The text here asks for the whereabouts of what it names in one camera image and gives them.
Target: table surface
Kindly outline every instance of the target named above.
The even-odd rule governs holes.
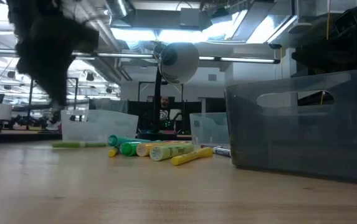
[[[107,154],[0,144],[0,223],[357,223],[356,184]]]

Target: bin handle cutout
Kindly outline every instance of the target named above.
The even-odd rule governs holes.
[[[259,96],[256,103],[266,108],[291,107],[292,97],[296,96],[297,106],[332,105],[335,103],[333,95],[326,90],[267,93]]]

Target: cable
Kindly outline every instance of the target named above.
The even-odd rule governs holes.
[[[283,79],[283,52],[282,48],[280,48],[280,74],[281,74],[281,79]]]
[[[190,3],[188,3],[187,1],[180,1],[176,7],[176,11],[178,10],[178,6],[182,3],[182,2],[185,2],[189,7],[191,7],[191,9],[193,9],[193,7],[191,6]]]
[[[323,91],[321,93],[321,103],[320,103],[320,105],[322,105],[322,103],[323,103]]]
[[[326,24],[326,39],[329,40],[329,25],[330,25],[330,7],[332,0],[329,0],[329,8],[328,8],[328,22]]]

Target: plastic container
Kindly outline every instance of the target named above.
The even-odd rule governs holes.
[[[82,121],[71,120],[82,115]],[[63,141],[108,142],[112,134],[135,138],[138,116],[105,110],[61,112]]]
[[[333,104],[297,106],[309,91]],[[235,166],[357,180],[357,70],[229,86],[226,98]]]
[[[229,145],[227,113],[193,113],[192,143],[196,145]]]

